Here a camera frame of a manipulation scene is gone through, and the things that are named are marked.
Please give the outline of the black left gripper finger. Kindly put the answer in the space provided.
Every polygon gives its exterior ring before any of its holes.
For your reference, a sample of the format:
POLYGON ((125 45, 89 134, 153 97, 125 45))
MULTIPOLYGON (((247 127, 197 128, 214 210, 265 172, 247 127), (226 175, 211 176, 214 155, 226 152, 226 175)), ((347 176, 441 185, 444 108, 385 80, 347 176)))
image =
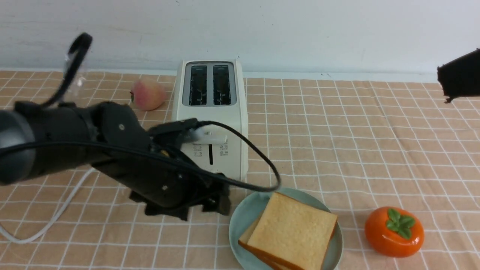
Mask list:
POLYGON ((136 203, 145 203, 144 213, 146 216, 165 215, 178 218, 182 221, 188 220, 189 203, 192 192, 171 191, 157 189, 146 194, 140 194, 134 190, 130 192, 130 200, 136 203))
POLYGON ((229 215, 231 208, 229 184, 204 175, 199 175, 197 178, 195 206, 201 206, 203 212, 229 215))

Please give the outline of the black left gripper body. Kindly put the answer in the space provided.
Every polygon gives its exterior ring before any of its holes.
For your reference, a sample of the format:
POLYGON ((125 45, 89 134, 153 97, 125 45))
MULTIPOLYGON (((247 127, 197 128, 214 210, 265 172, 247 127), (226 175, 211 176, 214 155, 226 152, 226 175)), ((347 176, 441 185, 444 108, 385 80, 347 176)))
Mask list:
POLYGON ((96 140, 122 151, 102 148, 109 159, 92 164, 98 171, 140 194, 161 189, 192 192, 188 206, 195 206, 200 173, 193 160, 180 149, 156 145, 127 105, 102 102, 90 108, 96 140))

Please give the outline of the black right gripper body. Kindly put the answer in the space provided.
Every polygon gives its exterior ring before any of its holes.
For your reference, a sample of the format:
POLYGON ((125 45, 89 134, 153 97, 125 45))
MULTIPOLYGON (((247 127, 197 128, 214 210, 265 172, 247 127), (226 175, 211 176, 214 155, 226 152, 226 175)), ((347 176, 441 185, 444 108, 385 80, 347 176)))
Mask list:
POLYGON ((445 103, 462 97, 480 96, 480 49, 437 67, 437 80, 445 103))

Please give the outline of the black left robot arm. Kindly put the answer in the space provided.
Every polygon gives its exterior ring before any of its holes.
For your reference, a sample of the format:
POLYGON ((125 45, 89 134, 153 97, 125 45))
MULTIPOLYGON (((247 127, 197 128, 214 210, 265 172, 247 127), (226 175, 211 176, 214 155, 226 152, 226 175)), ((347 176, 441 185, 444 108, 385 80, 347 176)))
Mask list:
POLYGON ((146 130, 129 106, 114 102, 53 109, 17 102, 1 111, 1 185, 90 165, 129 188, 146 216, 187 221, 194 206, 227 216, 226 177, 201 169, 181 151, 198 125, 191 118, 146 130))

